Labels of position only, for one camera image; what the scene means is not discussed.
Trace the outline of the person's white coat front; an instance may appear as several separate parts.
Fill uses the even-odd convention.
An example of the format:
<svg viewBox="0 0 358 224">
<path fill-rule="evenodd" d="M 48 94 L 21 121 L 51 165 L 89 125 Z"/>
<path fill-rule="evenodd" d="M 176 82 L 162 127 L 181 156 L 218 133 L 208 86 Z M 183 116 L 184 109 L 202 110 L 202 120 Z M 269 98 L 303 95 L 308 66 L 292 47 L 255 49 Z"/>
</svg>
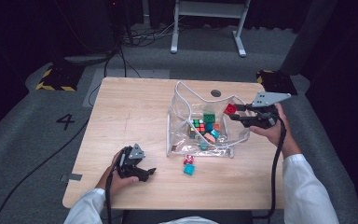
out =
<svg viewBox="0 0 358 224">
<path fill-rule="evenodd" d="M 160 222 L 159 224 L 218 224 L 204 217 L 182 217 L 175 220 Z"/>
</svg>

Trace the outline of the clear plastic bag white trim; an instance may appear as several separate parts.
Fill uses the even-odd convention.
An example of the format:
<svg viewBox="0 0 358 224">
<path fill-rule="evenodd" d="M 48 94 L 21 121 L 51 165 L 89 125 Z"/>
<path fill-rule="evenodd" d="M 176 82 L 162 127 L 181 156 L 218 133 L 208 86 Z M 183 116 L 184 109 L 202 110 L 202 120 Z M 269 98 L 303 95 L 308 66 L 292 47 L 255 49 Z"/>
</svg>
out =
<svg viewBox="0 0 358 224">
<path fill-rule="evenodd" d="M 228 104 L 243 104 L 243 100 L 236 95 L 206 100 L 200 96 L 199 92 L 191 90 L 183 81 L 178 81 L 174 87 L 174 95 L 168 111 L 167 155 L 233 158 L 235 146 L 245 143 L 249 139 L 250 131 L 224 113 Z M 214 144 L 209 143 L 203 136 L 196 139 L 189 137 L 191 120 L 202 119 L 204 121 L 204 114 L 215 114 L 214 123 L 220 125 L 220 136 L 215 138 Z M 200 149 L 201 141 L 208 144 L 207 150 Z"/>
</svg>

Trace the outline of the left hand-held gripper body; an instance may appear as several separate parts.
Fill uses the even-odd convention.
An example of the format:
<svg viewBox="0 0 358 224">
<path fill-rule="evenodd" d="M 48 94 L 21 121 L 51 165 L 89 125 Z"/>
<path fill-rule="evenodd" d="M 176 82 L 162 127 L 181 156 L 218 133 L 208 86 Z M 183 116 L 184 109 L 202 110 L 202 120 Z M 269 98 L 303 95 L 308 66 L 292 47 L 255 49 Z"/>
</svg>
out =
<svg viewBox="0 0 358 224">
<path fill-rule="evenodd" d="M 145 157 L 138 144 L 124 147 L 118 159 L 117 172 L 121 178 L 136 176 L 137 164 Z"/>
</svg>

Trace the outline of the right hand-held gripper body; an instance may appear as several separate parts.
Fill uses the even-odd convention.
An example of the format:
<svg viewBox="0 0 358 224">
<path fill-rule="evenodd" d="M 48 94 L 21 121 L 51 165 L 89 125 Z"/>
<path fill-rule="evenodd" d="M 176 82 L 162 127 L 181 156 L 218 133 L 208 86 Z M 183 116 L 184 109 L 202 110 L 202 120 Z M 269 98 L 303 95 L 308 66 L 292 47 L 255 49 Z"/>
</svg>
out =
<svg viewBox="0 0 358 224">
<path fill-rule="evenodd" d="M 287 100 L 291 97 L 290 93 L 260 91 L 256 94 L 254 100 L 247 105 L 252 105 L 256 111 L 251 120 L 242 122 L 246 128 L 251 126 L 268 129 L 274 126 L 278 120 L 278 109 L 275 104 Z"/>
</svg>

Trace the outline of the grey tape strip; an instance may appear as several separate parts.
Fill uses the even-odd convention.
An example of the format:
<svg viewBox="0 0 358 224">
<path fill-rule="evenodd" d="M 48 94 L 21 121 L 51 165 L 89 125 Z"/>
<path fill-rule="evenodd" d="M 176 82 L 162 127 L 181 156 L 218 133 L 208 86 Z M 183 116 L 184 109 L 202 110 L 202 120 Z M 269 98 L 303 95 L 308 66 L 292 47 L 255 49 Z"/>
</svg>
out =
<svg viewBox="0 0 358 224">
<path fill-rule="evenodd" d="M 60 178 L 61 182 L 69 182 L 70 180 L 80 181 L 82 175 L 79 174 L 63 174 Z"/>
</svg>

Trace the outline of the black equipment stand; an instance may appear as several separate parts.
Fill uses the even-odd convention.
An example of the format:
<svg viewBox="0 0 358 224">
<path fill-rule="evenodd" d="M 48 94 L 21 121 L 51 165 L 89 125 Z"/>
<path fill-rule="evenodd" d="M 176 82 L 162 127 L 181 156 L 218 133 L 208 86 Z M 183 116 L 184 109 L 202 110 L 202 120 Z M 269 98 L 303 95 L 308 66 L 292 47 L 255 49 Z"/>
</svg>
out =
<svg viewBox="0 0 358 224">
<path fill-rule="evenodd" d="M 100 61 L 119 51 L 122 22 L 114 15 L 114 0 L 53 0 L 80 50 Z"/>
</svg>

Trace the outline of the black yellow striped base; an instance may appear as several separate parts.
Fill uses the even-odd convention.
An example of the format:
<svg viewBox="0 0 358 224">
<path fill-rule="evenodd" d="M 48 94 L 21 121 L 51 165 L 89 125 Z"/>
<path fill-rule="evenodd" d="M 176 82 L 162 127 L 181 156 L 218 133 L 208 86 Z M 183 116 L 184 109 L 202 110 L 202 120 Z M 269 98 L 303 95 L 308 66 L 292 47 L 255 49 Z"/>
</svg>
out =
<svg viewBox="0 0 358 224">
<path fill-rule="evenodd" d="M 35 88 L 46 91 L 77 91 L 77 84 L 84 70 L 84 66 L 58 67 L 51 65 Z"/>
<path fill-rule="evenodd" d="M 292 79 L 281 71 L 259 70 L 256 73 L 256 81 L 265 91 L 297 95 Z"/>
</svg>

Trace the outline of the grey slanted post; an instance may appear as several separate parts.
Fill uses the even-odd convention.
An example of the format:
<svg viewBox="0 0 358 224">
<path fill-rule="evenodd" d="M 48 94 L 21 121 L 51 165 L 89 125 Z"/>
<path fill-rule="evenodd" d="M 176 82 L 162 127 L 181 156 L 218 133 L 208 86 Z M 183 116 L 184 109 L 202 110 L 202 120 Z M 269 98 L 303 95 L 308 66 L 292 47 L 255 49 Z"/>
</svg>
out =
<svg viewBox="0 0 358 224">
<path fill-rule="evenodd" d="M 336 4 L 337 0 L 312 0 L 307 17 L 281 65 L 281 72 L 287 76 L 296 76 L 300 73 L 330 20 Z"/>
</svg>

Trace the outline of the person's right hand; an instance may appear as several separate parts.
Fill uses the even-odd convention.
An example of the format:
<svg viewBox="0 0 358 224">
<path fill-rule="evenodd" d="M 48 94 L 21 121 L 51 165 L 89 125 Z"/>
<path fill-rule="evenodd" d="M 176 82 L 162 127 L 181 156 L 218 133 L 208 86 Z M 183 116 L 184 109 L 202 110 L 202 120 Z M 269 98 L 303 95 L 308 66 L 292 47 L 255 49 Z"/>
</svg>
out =
<svg viewBox="0 0 358 224">
<path fill-rule="evenodd" d="M 277 123 L 268 129 L 251 126 L 250 131 L 255 134 L 267 137 L 267 139 L 270 141 L 270 143 L 272 143 L 274 146 L 277 147 L 280 144 L 282 130 L 285 129 L 286 135 L 282 142 L 283 157 L 286 159 L 292 155 L 301 154 L 302 151 L 301 151 L 299 145 L 297 144 L 295 138 L 292 136 L 290 124 L 289 124 L 289 121 L 282 109 L 282 105 L 279 103 L 276 103 L 275 106 L 278 109 L 278 114 L 280 117 L 280 119 L 277 121 Z"/>
</svg>

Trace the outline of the person's left hand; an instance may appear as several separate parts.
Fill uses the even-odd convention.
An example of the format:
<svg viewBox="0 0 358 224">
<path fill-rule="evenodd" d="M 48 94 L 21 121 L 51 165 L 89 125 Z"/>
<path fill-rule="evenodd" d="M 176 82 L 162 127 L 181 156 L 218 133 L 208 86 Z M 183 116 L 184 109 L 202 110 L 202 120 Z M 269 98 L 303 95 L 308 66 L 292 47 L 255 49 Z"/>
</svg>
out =
<svg viewBox="0 0 358 224">
<path fill-rule="evenodd" d="M 137 176 L 121 178 L 117 171 L 113 171 L 113 167 L 115 166 L 115 162 L 118 156 L 119 152 L 114 156 L 111 164 L 105 169 L 100 180 L 95 186 L 96 189 L 105 189 L 107 177 L 109 175 L 112 175 L 111 187 L 109 190 L 111 197 L 117 194 L 121 189 L 126 188 L 127 186 L 130 186 L 139 181 L 139 178 Z"/>
</svg>

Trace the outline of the multicoloured puzzle cube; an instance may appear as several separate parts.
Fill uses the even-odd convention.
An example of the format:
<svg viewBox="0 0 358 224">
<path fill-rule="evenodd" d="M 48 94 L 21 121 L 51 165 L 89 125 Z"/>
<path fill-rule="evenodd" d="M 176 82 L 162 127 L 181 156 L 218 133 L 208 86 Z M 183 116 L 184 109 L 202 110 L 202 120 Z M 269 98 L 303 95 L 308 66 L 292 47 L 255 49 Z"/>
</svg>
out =
<svg viewBox="0 0 358 224">
<path fill-rule="evenodd" d="M 189 128 L 189 137 L 191 139 L 199 138 L 206 133 L 205 123 L 202 119 L 192 119 Z"/>
</svg>

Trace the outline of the white metal desk frame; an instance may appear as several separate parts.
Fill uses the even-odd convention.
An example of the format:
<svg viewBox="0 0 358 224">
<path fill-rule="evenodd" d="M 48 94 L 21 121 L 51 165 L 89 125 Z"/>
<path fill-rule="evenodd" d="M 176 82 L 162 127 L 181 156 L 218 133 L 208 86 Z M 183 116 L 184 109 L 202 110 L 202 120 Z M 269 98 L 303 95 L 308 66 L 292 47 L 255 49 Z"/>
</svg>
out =
<svg viewBox="0 0 358 224">
<path fill-rule="evenodd" d="M 178 51 L 179 40 L 179 18 L 181 16 L 212 17 L 225 19 L 238 19 L 237 29 L 232 32 L 238 53 L 241 57 L 247 55 L 241 41 L 241 32 L 251 0 L 244 0 L 240 4 L 194 2 L 187 0 L 175 0 L 173 13 L 173 33 L 170 52 L 175 54 Z"/>
</svg>

